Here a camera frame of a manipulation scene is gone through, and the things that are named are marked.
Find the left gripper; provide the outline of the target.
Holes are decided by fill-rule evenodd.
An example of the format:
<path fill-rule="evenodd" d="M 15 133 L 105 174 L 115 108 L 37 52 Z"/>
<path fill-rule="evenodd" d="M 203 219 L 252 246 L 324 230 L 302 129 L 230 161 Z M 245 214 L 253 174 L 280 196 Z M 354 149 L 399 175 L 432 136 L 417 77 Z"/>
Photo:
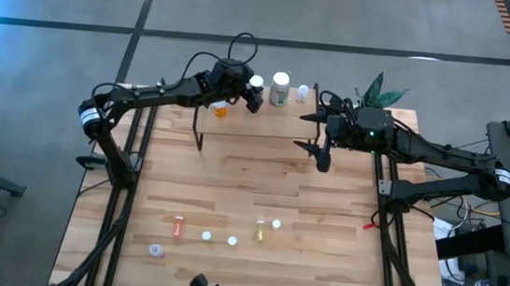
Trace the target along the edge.
<path fill-rule="evenodd" d="M 263 88 L 248 88 L 254 72 L 247 64 L 217 62 L 205 77 L 205 100 L 228 101 L 241 97 L 247 102 L 247 110 L 256 114 L 263 104 Z"/>

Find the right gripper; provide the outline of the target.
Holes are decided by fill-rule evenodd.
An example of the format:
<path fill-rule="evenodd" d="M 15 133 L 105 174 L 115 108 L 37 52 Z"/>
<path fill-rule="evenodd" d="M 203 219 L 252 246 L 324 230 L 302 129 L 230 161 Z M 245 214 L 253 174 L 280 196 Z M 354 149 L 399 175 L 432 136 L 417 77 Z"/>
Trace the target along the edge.
<path fill-rule="evenodd" d="M 329 171 L 332 146 L 387 154 L 394 136 L 392 114 L 388 110 L 375 107 L 354 108 L 352 119 L 349 116 L 339 115 L 328 117 L 327 113 L 305 114 L 300 119 L 326 123 L 325 135 L 330 143 L 326 141 L 320 147 L 319 144 L 294 141 L 295 145 L 316 158 L 316 167 L 319 172 Z"/>

